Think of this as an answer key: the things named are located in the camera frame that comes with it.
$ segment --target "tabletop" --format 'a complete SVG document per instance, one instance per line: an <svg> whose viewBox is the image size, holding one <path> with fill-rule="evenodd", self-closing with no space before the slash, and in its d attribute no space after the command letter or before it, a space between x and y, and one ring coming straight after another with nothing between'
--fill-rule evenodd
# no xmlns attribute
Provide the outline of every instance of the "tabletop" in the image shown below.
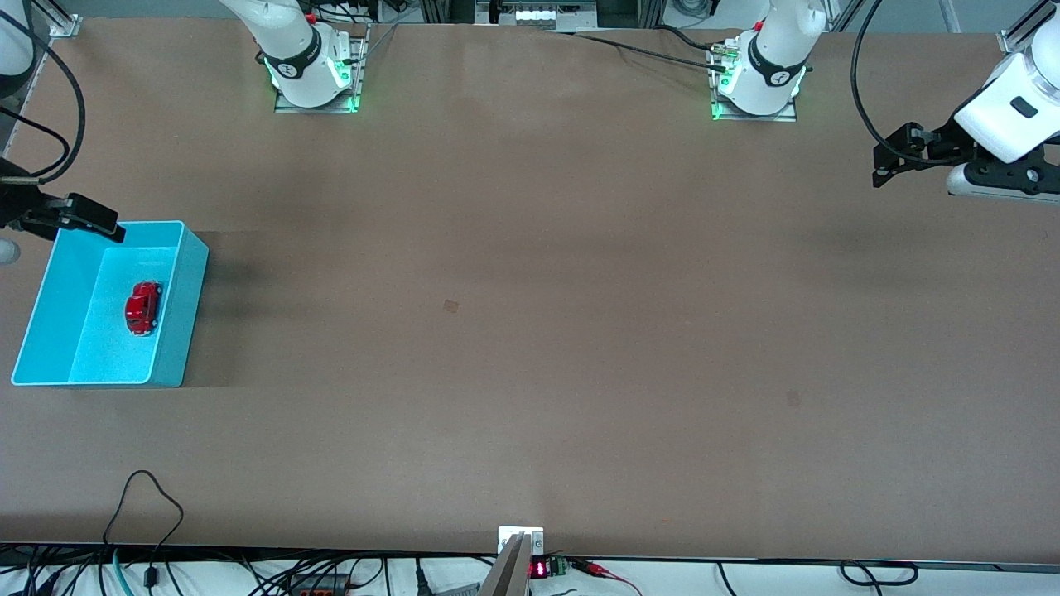
<svg viewBox="0 0 1060 596"><path fill-rule="evenodd" d="M489 551L527 524L597 555L1060 562L1060 210L942 170L873 190L852 41L767 124L711 121L694 68L402 25L359 113L299 116L238 21L86 21L54 46L88 121L49 191L181 220L210 262L183 387L0 387L0 539L98 540L146 468L178 543ZM933 127L999 59L873 35L862 93L884 133ZM72 135L53 64L26 115ZM8 157L55 151L23 128ZM18 239L4 379L50 246ZM147 483L127 505L113 540L174 521Z"/></svg>

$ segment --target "red toy car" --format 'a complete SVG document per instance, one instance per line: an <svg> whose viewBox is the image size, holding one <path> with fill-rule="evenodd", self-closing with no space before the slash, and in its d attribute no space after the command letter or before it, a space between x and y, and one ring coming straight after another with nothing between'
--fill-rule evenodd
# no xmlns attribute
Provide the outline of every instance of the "red toy car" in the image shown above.
<svg viewBox="0 0 1060 596"><path fill-rule="evenodd" d="M149 335L158 325L158 300L162 284L141 281L132 287L132 296L125 301L125 325L132 335Z"/></svg>

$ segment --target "teal cable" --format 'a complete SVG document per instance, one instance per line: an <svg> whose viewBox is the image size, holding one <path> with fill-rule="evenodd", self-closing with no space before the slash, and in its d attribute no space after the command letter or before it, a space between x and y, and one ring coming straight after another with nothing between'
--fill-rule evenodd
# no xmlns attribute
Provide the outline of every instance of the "teal cable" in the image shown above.
<svg viewBox="0 0 1060 596"><path fill-rule="evenodd" d="M125 574L122 573L122 565L118 562L118 549L114 548L114 556L110 558L110 563L114 566L114 575L118 576L118 583L122 586L125 596L136 596L129 590L129 582L125 581Z"/></svg>

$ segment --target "black strap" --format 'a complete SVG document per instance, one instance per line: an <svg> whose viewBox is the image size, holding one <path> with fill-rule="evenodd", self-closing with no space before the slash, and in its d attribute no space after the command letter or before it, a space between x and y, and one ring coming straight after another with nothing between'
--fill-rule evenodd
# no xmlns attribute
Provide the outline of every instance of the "black strap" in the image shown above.
<svg viewBox="0 0 1060 596"><path fill-rule="evenodd" d="M747 54L750 56L750 66L755 67L755 70L762 73L762 78L765 80L765 84L770 87L783 87L789 81L792 80L792 77L798 74L799 71L802 70L802 66L806 65L806 59L803 59L795 66L784 68L765 59L762 57L762 53L758 51L758 35L750 39L750 46Z"/></svg>
<svg viewBox="0 0 1060 596"><path fill-rule="evenodd" d="M316 28L311 27L310 31L313 32L313 39L310 40L310 45L305 47L298 55L292 56L289 58L277 58L268 54L262 53L268 65L272 67L280 76L284 78L301 78L302 73L305 72L305 67L313 64L317 57L320 55L320 32Z"/></svg>

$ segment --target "blue plastic bin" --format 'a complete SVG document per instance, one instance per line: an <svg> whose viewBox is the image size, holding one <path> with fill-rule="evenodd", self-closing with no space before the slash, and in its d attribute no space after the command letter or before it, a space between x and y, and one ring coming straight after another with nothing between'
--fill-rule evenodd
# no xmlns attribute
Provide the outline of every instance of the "blue plastic bin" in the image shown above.
<svg viewBox="0 0 1060 596"><path fill-rule="evenodd" d="M209 249L183 222L122 222L125 242L59 230L11 382L64 387L177 387L184 378ZM125 325L141 281L162 284L158 327Z"/></svg>

